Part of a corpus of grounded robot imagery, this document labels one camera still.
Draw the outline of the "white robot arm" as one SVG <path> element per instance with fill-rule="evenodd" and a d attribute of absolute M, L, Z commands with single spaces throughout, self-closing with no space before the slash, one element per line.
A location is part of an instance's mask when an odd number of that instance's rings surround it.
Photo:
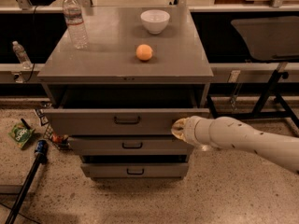
<path fill-rule="evenodd" d="M 171 133 L 191 145 L 209 145 L 254 153 L 295 174 L 299 174 L 299 138 L 256 130 L 229 117 L 206 119 L 198 116 L 178 119 Z"/>

